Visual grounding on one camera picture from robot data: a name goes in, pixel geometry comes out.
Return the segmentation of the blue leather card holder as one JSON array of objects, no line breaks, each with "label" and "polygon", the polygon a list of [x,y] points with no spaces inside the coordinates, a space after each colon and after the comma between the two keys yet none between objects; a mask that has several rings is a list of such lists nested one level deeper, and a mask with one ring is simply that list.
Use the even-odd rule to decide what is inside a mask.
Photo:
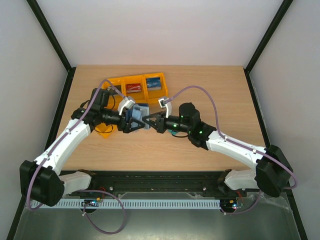
[{"label": "blue leather card holder", "polygon": [[148,116],[149,113],[150,109],[148,103],[137,103],[131,109],[126,111],[125,120],[129,122],[129,120],[133,118],[144,123],[143,117]]}]

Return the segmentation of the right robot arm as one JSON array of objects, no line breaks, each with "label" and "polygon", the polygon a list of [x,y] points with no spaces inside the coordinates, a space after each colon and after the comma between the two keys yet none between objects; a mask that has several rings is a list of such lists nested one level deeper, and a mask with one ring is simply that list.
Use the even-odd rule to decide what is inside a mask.
[{"label": "right robot arm", "polygon": [[144,116],[142,120],[158,133],[167,130],[183,132],[197,148],[229,156],[249,167],[248,170],[226,170],[218,183],[218,191],[229,196],[235,190],[259,189],[277,198],[288,186],[293,170],[283,151],[276,145],[255,146],[239,141],[201,120],[200,112],[191,102],[183,103],[179,115],[167,111]]}]

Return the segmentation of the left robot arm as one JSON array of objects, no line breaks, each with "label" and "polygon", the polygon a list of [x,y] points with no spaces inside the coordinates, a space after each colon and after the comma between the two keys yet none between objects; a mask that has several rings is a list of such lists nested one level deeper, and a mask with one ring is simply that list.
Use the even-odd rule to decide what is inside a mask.
[{"label": "left robot arm", "polygon": [[80,107],[73,112],[67,127],[56,140],[34,161],[26,160],[21,164],[20,187],[29,210],[35,210],[31,205],[32,200],[53,207],[62,196],[89,188],[91,174],[77,171],[61,175],[61,171],[78,145],[98,125],[115,125],[125,134],[144,128],[144,122],[135,118],[126,119],[125,112],[135,104],[131,97],[124,97],[117,110],[106,108],[109,97],[106,89],[95,88],[87,108]]}]

